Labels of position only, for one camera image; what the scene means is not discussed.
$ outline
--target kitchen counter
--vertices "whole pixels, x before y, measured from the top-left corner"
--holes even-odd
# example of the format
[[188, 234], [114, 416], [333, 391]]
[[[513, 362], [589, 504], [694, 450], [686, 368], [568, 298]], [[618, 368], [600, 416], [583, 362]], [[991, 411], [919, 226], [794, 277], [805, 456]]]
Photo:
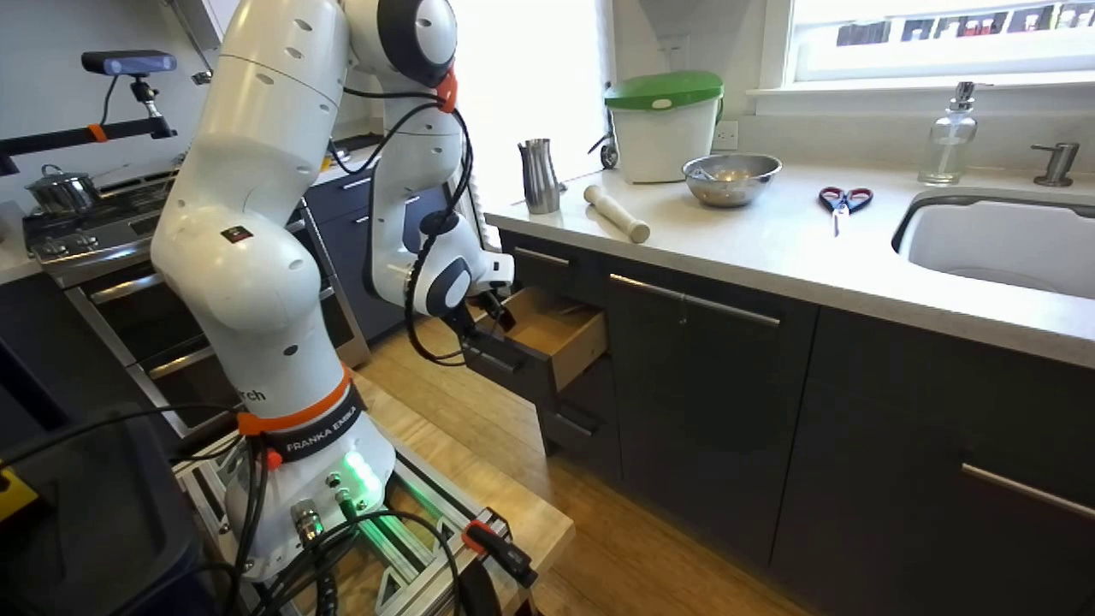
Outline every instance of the kitchen counter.
[[[650, 221], [644, 245], [600, 220], [583, 192], [602, 189]], [[821, 184], [875, 192], [841, 234], [816, 200]], [[1038, 189], [999, 179], [964, 179], [963, 189], [1024, 189], [1043, 195], [1090, 195], [1090, 189]], [[910, 169], [856, 169], [783, 165], [745, 208], [704, 208], [686, 184], [631, 184], [617, 169], [568, 181], [561, 208], [529, 215], [522, 200], [486, 208], [486, 221], [623, 261], [671, 268], [707, 281], [741, 284], [826, 307], [871, 314], [954, 337], [1002, 344], [1095, 368], [1095, 301], [950, 277], [906, 262], [891, 240], [923, 192]]]

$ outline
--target window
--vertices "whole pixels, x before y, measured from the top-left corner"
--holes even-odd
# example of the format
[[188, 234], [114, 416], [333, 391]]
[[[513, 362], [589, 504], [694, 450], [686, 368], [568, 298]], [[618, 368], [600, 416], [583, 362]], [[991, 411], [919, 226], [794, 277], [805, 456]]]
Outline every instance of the window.
[[779, 90], [861, 82], [1095, 82], [1095, 4], [794, 0]]

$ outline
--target sink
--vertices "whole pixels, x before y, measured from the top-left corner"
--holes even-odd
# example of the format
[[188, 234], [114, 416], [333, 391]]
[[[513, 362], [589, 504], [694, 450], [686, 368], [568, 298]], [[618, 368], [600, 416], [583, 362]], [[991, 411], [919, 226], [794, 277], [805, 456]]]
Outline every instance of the sink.
[[929, 271], [1095, 298], [1090, 195], [919, 192], [891, 245]]

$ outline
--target metal bowl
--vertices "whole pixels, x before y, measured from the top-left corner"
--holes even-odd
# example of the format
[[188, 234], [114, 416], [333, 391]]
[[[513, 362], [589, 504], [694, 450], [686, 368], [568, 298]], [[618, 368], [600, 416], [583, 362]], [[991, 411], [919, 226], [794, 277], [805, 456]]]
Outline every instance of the metal bowl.
[[686, 165], [689, 192], [711, 208], [738, 208], [779, 169], [777, 156], [707, 155]]

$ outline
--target bottle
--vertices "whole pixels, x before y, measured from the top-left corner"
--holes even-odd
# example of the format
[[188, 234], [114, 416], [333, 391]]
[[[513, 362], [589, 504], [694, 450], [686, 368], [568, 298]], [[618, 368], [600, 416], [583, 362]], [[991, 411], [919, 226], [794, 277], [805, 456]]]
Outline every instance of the bottle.
[[929, 134], [929, 159], [916, 175], [919, 184], [958, 184], [964, 155], [980, 131], [980, 120], [972, 115], [972, 90], [972, 82], [958, 82], [950, 107], [935, 120]]

